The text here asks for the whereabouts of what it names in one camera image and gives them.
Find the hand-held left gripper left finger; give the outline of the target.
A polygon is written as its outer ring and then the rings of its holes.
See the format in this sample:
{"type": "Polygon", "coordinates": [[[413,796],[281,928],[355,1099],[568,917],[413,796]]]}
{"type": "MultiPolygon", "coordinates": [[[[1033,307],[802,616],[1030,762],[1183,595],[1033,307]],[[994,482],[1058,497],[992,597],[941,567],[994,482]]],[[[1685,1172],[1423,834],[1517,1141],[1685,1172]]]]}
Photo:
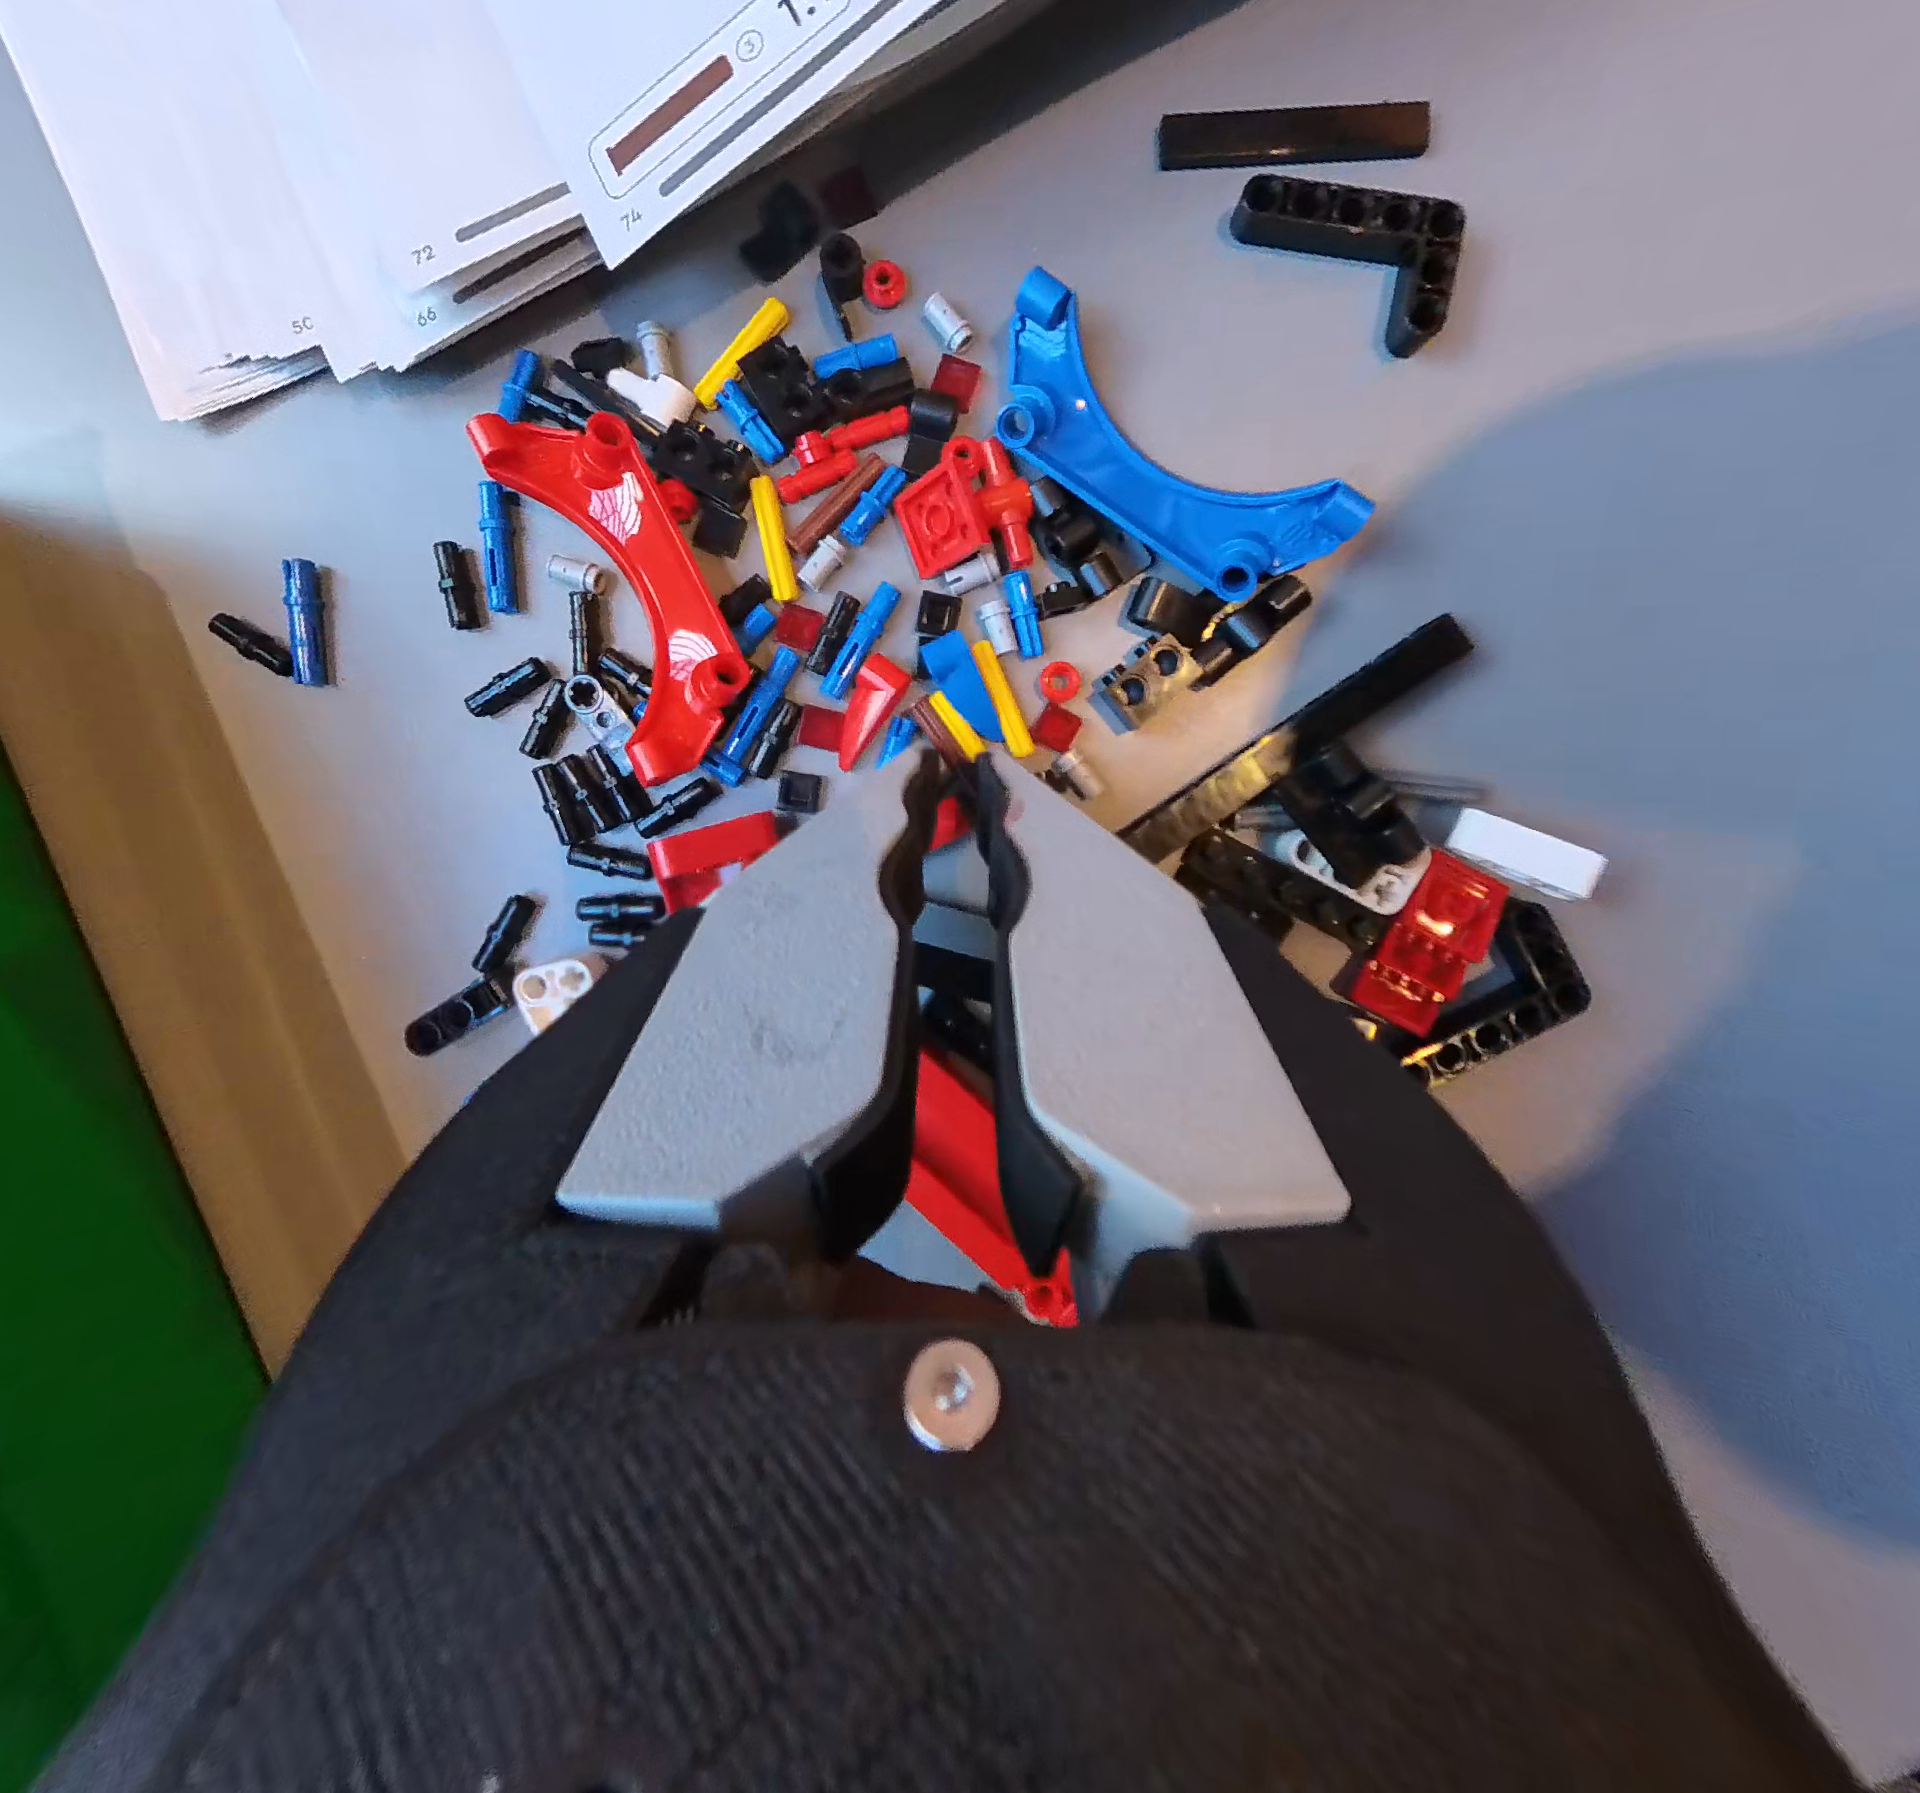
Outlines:
{"type": "Polygon", "coordinates": [[[924,762],[869,773],[695,915],[564,1211],[858,1252],[912,1154],[924,762]]]}

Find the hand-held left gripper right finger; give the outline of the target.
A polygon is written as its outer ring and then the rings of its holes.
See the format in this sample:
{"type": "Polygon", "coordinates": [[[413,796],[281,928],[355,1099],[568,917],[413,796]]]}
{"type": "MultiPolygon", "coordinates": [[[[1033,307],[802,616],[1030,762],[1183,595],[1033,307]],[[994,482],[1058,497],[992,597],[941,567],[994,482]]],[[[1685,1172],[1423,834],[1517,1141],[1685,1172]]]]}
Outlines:
{"type": "Polygon", "coordinates": [[[1004,755],[990,869],[995,1141],[1022,1259],[1098,1315],[1141,1252],[1342,1224],[1350,1194],[1197,902],[1004,755]]]}

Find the pile of toy bricks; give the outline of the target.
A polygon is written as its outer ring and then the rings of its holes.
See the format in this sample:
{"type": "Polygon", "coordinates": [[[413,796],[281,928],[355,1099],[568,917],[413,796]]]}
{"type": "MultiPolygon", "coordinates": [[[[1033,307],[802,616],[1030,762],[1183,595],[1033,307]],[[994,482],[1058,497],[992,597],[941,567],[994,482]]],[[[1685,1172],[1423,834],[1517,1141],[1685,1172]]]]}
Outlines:
{"type": "MultiPolygon", "coordinates": [[[[540,701],[522,741],[570,867],[638,881],[577,902],[589,958],[525,961],[536,899],[512,896],[471,985],[407,1028],[415,1055],[515,1002],[545,1030],[600,955],[702,905],[798,828],[825,777],[783,773],[798,746],[852,773],[933,751],[911,708],[933,705],[970,757],[1049,757],[1043,783],[1088,801],[1076,672],[1037,668],[1028,719],[1006,657],[1043,659],[1043,623],[1129,585],[1143,639],[1092,687],[1113,732],[1213,687],[1311,605],[1300,567],[1357,537],[1366,497],[1340,482],[1229,495],[1170,476],[1093,391],[1076,292],[1043,269],[1021,282],[1006,397],[963,426],[979,372],[950,343],[911,391],[889,334],[816,361],[772,300],[711,378],[746,440],[697,420],[695,395],[636,340],[591,340],[572,363],[515,358],[498,409],[467,436],[485,467],[482,581],[436,546],[448,622],[477,627],[515,597],[517,501],[568,520],[603,560],[557,560],[573,601],[573,673],[522,661],[467,698],[477,719],[540,701]]],[[[1121,828],[1174,882],[1277,940],[1309,924],[1350,959],[1334,996],[1362,1034],[1439,1086],[1592,1006],[1541,894],[1587,898],[1602,859],[1466,804],[1437,840],[1419,789],[1357,757],[1357,727],[1460,664],[1474,641],[1440,616],[1121,828]]]]}

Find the green plastic bin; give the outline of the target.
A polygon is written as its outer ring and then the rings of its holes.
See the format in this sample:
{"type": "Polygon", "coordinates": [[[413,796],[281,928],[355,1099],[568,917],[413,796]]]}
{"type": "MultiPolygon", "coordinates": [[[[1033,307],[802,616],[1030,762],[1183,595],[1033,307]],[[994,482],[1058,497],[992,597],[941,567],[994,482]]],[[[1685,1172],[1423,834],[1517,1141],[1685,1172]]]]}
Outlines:
{"type": "Polygon", "coordinates": [[[2,767],[2,1787],[189,1558],[266,1371],[2,767]]]}

